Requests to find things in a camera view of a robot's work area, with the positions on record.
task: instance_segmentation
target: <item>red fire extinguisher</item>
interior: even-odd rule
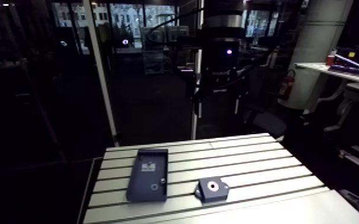
[[[279,94],[282,96],[283,99],[288,99],[294,83],[295,83],[295,71],[291,69],[287,71],[287,76],[284,77],[284,80],[281,83]]]

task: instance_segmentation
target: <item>concrete pillar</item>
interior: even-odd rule
[[[294,63],[320,63],[338,43],[353,0],[310,0],[304,27],[298,37],[289,69]],[[326,76],[313,70],[297,70],[288,100],[282,105],[303,110],[320,96]]]

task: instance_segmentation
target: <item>workstation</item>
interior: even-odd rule
[[[333,5],[311,3],[313,9],[327,8],[327,12],[331,11],[328,8],[340,6],[348,11],[352,5],[352,1],[332,2]],[[191,140],[106,149],[100,166],[95,167],[93,174],[89,175],[89,180],[93,179],[93,181],[88,183],[78,221],[83,223],[222,223],[228,220],[232,222],[242,220],[242,222],[256,223],[359,223],[359,196],[345,189],[329,188],[315,176],[314,172],[306,169],[303,163],[281,144],[283,137],[287,138],[286,130],[289,127],[281,119],[269,115],[268,111],[252,104],[255,101],[249,94],[253,92],[253,88],[246,88],[246,93],[243,92],[245,85],[257,84],[253,81],[253,72],[262,76],[261,72],[256,71],[256,67],[270,67],[272,60],[277,60],[277,56],[273,56],[274,48],[252,47],[252,50],[263,50],[263,57],[252,59],[251,61],[256,60],[256,62],[237,70],[238,58],[236,60],[233,58],[241,57],[241,52],[235,50],[240,41],[234,33],[229,33],[229,38],[226,39],[222,39],[223,34],[215,33],[218,30],[236,28],[232,21],[233,16],[235,18],[236,16],[220,14],[220,10],[213,13],[211,10],[213,8],[216,10],[220,6],[218,2],[203,2],[201,5],[195,12],[205,14],[199,13],[198,22],[202,31],[212,35],[208,38],[204,37],[209,45],[198,45],[197,42],[190,40],[184,43],[184,45],[193,44],[193,48],[198,50],[194,67],[186,69],[181,67],[182,70],[178,71],[186,73],[187,76],[183,79],[188,86],[191,86],[190,98],[193,104]],[[225,9],[237,11],[237,6],[234,1],[231,6],[222,7],[224,7],[223,11]],[[301,31],[297,46],[314,38],[304,36],[317,28],[314,24],[318,23],[314,21],[314,16],[317,15],[314,12],[314,10],[308,11],[307,25]],[[296,13],[290,13],[289,19],[293,20],[294,16]],[[345,12],[331,16],[339,16],[339,18],[337,21],[332,21],[331,17],[327,17],[329,22],[324,26],[338,30],[339,24],[346,20]],[[218,25],[216,17],[225,18],[228,23]],[[345,97],[354,101],[359,99],[359,96],[352,97],[349,93],[352,89],[359,90],[359,76],[347,74],[345,71],[334,71],[329,69],[330,66],[320,63],[330,53],[328,50],[335,47],[334,38],[326,43],[322,41],[322,44],[326,47],[317,49],[316,52],[294,53],[290,63],[290,68],[295,66],[295,72],[292,73],[294,86],[288,92],[288,96],[284,96],[287,91],[283,91],[283,95],[279,96],[279,102],[283,106],[305,110],[304,114],[301,114],[301,119],[304,119],[303,115],[314,114],[317,102],[320,102],[320,91],[323,86],[317,85],[325,83],[320,76],[329,74],[358,82],[358,84],[341,82],[341,88],[336,89],[336,96],[330,98],[339,98],[345,90]],[[307,58],[308,61],[312,61],[312,54],[320,58],[318,62],[303,63]],[[303,74],[301,70],[317,73]],[[192,72],[195,73],[193,77],[189,76]],[[248,79],[252,80],[251,83],[242,82]],[[237,82],[242,83],[243,87],[231,86]],[[306,85],[309,85],[309,88],[301,85],[301,82],[308,82]],[[254,134],[252,131],[249,135],[199,139],[198,121],[206,117],[215,117],[211,116],[210,110],[205,112],[206,107],[209,108],[205,106],[208,101],[207,95],[222,92],[229,92],[229,100],[226,100],[229,103],[225,105],[232,107],[230,113],[233,117],[240,117],[239,113],[241,113],[244,127],[259,127],[268,133]],[[241,102],[245,101],[247,104],[240,109]],[[146,158],[144,154],[147,152],[152,154],[160,150],[165,150],[167,153],[166,169],[163,169],[165,166],[154,162],[151,157]],[[359,158],[348,151],[341,149],[339,155],[359,165]],[[159,166],[165,176],[158,174],[161,172],[157,169]],[[153,177],[149,172],[156,172],[154,175],[159,177]],[[161,195],[156,198],[151,197],[157,194],[157,189],[160,188],[163,188],[161,193],[163,199]],[[133,194],[143,199],[136,199]]]
[[[11,223],[359,223],[359,1],[36,2],[0,1]]]

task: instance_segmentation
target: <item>chair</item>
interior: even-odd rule
[[[279,98],[280,96],[278,94],[263,91],[264,74],[264,72],[259,72],[258,69],[255,69],[250,75],[246,76],[245,81],[241,84],[244,86],[244,92],[245,85],[248,90],[240,101],[240,114],[242,115],[246,130],[250,131],[257,128],[264,132],[268,132],[275,138],[280,138],[285,134],[287,125],[264,107],[265,95],[275,98]]]

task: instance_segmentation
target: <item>aluminum slotted table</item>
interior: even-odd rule
[[[140,148],[167,148],[168,199],[130,203],[125,192]],[[226,201],[202,204],[197,180],[220,176]],[[108,148],[84,223],[359,223],[359,213],[288,150],[254,134]]]

